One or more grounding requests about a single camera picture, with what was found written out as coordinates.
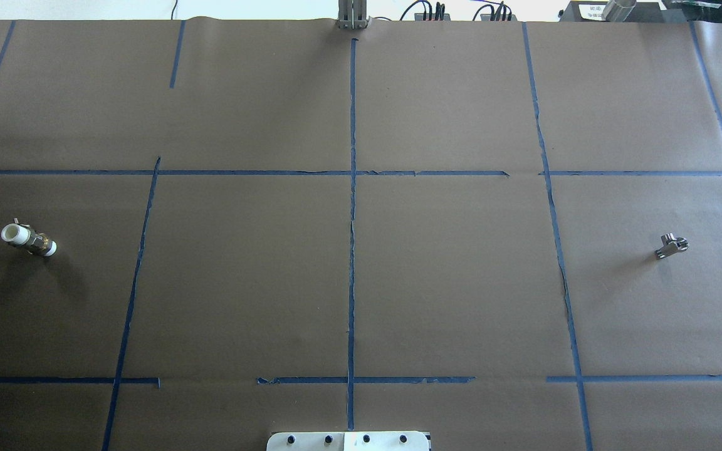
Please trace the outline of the brass PPR valve white ends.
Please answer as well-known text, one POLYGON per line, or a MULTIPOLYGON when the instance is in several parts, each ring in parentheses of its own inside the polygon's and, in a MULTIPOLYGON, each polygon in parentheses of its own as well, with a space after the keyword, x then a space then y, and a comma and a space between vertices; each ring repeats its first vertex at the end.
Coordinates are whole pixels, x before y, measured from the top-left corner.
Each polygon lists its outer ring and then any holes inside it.
POLYGON ((39 257, 51 257, 56 254, 58 244, 48 235, 40 233, 31 225, 13 218, 0 231, 0 238, 11 247, 24 249, 28 254, 39 257))

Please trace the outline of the aluminium profile post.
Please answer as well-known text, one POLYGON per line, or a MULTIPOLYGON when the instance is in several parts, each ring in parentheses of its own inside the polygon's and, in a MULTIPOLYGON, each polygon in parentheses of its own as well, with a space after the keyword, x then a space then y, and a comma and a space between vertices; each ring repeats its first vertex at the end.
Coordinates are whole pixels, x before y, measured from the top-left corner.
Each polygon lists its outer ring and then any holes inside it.
POLYGON ((366 29, 369 26, 366 0, 338 1, 338 29, 366 29))

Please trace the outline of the white pedestal base plate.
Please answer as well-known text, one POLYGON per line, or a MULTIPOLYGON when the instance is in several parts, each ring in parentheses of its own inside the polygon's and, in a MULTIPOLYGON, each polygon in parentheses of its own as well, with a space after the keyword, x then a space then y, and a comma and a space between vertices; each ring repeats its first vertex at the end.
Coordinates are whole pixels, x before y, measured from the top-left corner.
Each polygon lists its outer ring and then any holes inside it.
POLYGON ((432 450, 429 434, 416 430, 274 433, 266 450, 432 450))

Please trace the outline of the brown paper table cover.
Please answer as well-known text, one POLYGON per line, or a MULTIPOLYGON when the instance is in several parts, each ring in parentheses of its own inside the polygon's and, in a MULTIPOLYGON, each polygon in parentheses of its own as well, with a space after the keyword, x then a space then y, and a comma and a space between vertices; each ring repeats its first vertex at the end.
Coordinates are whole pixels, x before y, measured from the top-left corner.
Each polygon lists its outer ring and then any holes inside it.
POLYGON ((0 20, 14 217, 0 450, 722 450, 722 24, 0 20))

